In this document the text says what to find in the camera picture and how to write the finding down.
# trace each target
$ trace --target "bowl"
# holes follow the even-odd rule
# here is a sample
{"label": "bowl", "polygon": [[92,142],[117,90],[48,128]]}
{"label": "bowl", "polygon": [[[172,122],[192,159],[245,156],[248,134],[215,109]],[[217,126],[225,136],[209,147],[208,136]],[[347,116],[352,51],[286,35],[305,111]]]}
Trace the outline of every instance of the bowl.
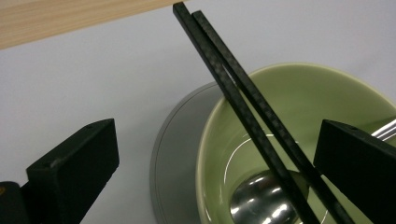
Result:
{"label": "bowl", "polygon": [[[396,118],[396,107],[380,93],[326,66],[282,63],[264,67],[250,77],[311,161],[324,119],[371,133]],[[298,171],[265,124],[258,121],[286,167]],[[395,139],[389,143],[396,146]],[[251,175],[268,169],[231,106],[220,99],[206,122],[197,158],[195,187],[201,221],[233,223],[229,204],[234,190]],[[371,222],[323,178],[356,223]],[[335,223],[311,190],[308,203],[322,223]]]}

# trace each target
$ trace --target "white table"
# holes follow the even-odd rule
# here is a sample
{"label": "white table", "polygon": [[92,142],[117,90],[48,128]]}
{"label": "white table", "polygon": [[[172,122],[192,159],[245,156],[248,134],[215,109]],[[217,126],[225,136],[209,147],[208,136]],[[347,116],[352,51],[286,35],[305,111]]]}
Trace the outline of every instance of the white table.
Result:
{"label": "white table", "polygon": [[[248,72],[325,64],[396,103],[395,1],[190,1]],[[156,223],[149,162],[158,131],[189,92],[212,82],[172,8],[0,50],[0,181],[82,126],[116,121],[120,167],[82,223]]]}

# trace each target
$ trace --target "spoon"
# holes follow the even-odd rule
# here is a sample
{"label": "spoon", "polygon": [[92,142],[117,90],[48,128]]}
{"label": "spoon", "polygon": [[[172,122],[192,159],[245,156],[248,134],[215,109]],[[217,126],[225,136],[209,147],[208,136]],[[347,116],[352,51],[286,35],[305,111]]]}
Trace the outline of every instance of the spoon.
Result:
{"label": "spoon", "polygon": [[[396,119],[372,133],[382,141],[396,135]],[[290,171],[305,198],[309,186],[303,176]],[[294,223],[297,213],[271,171],[263,171],[242,182],[233,193],[230,211],[235,224]]]}

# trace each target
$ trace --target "black chopstick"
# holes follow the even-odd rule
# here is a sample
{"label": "black chopstick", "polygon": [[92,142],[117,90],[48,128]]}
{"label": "black chopstick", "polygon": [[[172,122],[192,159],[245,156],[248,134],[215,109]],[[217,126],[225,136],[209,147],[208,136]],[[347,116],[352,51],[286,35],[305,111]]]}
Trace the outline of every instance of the black chopstick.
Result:
{"label": "black chopstick", "polygon": [[246,95],[260,117],[264,120],[265,124],[273,132],[276,140],[288,153],[289,157],[300,170],[308,184],[322,200],[323,204],[328,208],[332,217],[338,223],[353,223],[353,220],[350,218],[347,211],[337,201],[329,187],[321,179],[318,170],[314,168],[301,148],[297,145],[285,125],[283,125],[272,107],[267,103],[260,91],[248,77],[248,74],[221,40],[220,36],[207,20],[204,13],[197,11],[192,13],[192,16],[205,32],[206,36],[210,39],[211,43],[219,51],[221,60],[224,62],[229,74],[232,76],[237,86]]}
{"label": "black chopstick", "polygon": [[291,177],[290,172],[276,154],[259,122],[254,118],[252,112],[248,108],[248,105],[239,93],[239,90],[235,87],[233,81],[228,76],[219,53],[209,42],[183,3],[174,4],[174,13],[180,24],[185,29],[187,35],[190,37],[191,42],[201,54],[206,66],[218,82],[226,99],[233,107],[235,114],[241,120],[252,141],[262,154],[262,157],[274,173],[274,176],[279,180],[280,187],[290,199],[290,202],[300,219],[304,223],[319,223],[305,197],[300,192],[300,189],[294,182],[294,179]]}

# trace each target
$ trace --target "silver spoon handle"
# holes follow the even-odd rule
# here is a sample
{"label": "silver spoon handle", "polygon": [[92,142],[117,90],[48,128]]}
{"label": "silver spoon handle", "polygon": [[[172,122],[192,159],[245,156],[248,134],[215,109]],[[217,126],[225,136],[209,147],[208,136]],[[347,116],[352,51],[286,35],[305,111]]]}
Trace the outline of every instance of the silver spoon handle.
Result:
{"label": "silver spoon handle", "polygon": [[395,134],[396,134],[396,119],[386,124],[385,126],[381,127],[377,131],[373,132],[372,136],[382,141],[385,141],[391,138]]}

